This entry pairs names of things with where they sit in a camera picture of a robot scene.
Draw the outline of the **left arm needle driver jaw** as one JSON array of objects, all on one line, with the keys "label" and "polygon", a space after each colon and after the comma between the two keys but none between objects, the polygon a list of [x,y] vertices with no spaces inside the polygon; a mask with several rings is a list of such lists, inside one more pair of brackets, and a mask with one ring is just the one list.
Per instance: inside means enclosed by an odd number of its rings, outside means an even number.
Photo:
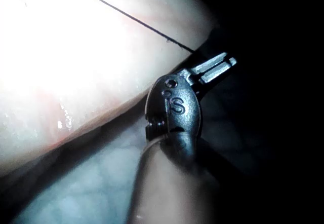
[{"label": "left arm needle driver jaw", "polygon": [[224,59],[223,62],[221,62],[216,67],[210,69],[209,71],[202,73],[202,76],[200,77],[200,81],[204,84],[210,83],[213,80],[215,80],[217,77],[219,77],[221,74],[228,71],[230,68],[232,68],[234,65],[237,64],[237,60],[233,57],[229,59]]},{"label": "left arm needle driver jaw", "polygon": [[191,68],[190,71],[194,75],[205,73],[205,72],[209,71],[210,69],[219,65],[221,62],[223,62],[226,56],[227,56],[226,52],[218,54],[217,56]]}]

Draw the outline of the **left arm needle driver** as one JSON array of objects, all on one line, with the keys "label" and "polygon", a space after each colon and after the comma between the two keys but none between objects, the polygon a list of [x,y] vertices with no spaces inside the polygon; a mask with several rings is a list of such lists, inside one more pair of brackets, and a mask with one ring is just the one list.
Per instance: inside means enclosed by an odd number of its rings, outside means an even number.
[{"label": "left arm needle driver", "polygon": [[193,160],[201,122],[198,98],[180,75],[156,80],[145,104],[146,140],[160,142],[172,159]]}]

